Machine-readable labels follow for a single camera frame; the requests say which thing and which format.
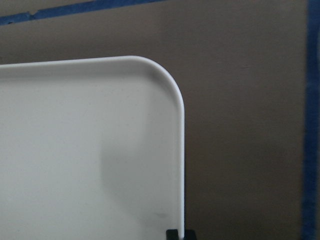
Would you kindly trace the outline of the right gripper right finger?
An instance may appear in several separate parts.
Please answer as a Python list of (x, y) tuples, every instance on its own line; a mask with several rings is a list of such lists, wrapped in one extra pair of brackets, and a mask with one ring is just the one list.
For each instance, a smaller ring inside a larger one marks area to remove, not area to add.
[(192, 229), (185, 229), (184, 240), (196, 240), (196, 232)]

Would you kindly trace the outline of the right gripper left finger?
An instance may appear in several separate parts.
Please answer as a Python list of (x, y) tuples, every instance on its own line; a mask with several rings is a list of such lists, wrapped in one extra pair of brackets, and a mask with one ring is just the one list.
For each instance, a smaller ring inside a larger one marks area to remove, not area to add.
[(167, 229), (166, 240), (178, 240), (178, 230), (177, 229)]

